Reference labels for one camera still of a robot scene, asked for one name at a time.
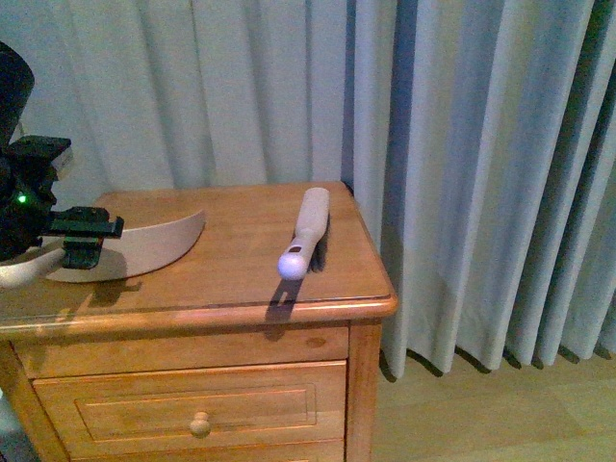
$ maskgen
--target wooden floor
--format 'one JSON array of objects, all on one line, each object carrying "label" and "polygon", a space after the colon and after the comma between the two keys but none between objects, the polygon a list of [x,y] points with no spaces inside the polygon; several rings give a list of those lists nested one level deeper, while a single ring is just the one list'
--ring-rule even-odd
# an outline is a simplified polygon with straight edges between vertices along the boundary
[{"label": "wooden floor", "polygon": [[616,358],[379,376],[373,462],[616,461]]}]

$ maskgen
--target drawer knob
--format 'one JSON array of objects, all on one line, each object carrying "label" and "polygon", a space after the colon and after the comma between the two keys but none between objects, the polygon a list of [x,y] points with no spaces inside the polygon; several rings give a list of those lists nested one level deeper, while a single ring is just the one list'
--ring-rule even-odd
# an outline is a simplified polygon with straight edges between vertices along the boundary
[{"label": "drawer knob", "polygon": [[208,421],[207,412],[197,412],[191,422],[191,433],[196,438],[205,438],[212,431],[212,424]]}]

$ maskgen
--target wooden nightstand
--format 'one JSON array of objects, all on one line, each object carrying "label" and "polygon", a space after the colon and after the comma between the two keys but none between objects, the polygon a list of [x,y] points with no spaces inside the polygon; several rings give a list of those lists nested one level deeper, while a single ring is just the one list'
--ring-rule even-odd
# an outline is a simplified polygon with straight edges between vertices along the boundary
[{"label": "wooden nightstand", "polygon": [[[325,270],[280,280],[301,198],[331,192]],[[370,460],[397,299],[342,183],[117,192],[127,227],[203,209],[194,248],[122,281],[0,294],[0,388],[43,461]]]}]

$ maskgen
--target drawer panel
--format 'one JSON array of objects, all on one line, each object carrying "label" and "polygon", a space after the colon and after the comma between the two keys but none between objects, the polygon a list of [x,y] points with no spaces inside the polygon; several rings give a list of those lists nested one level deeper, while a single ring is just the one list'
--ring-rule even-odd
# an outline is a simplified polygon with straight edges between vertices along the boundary
[{"label": "drawer panel", "polygon": [[73,459],[79,462],[344,462],[343,440],[231,449],[142,452],[112,457]]},{"label": "drawer panel", "polygon": [[347,358],[345,324],[259,326],[208,335],[14,342],[30,378],[170,371]]},{"label": "drawer panel", "polygon": [[[345,361],[37,379],[72,457],[342,439]],[[212,431],[191,434],[197,413]]]}]

